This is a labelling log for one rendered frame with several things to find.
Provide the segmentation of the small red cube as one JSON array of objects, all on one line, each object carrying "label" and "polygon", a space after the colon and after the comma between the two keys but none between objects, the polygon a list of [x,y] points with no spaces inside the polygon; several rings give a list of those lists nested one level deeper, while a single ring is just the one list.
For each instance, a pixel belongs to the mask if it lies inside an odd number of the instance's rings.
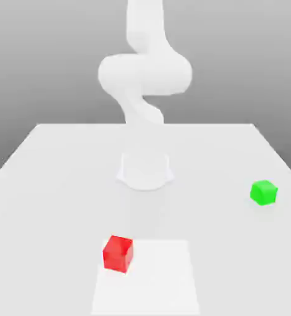
[{"label": "small red cube", "polygon": [[103,249],[104,268],[127,273],[133,259],[133,240],[112,235]]}]

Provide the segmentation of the small green cube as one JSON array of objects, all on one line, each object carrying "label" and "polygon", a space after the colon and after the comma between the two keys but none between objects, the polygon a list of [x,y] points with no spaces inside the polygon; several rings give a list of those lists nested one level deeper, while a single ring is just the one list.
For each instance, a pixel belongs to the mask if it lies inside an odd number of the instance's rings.
[{"label": "small green cube", "polygon": [[257,204],[265,206],[275,203],[277,198],[278,187],[270,181],[256,181],[251,186],[250,198]]}]

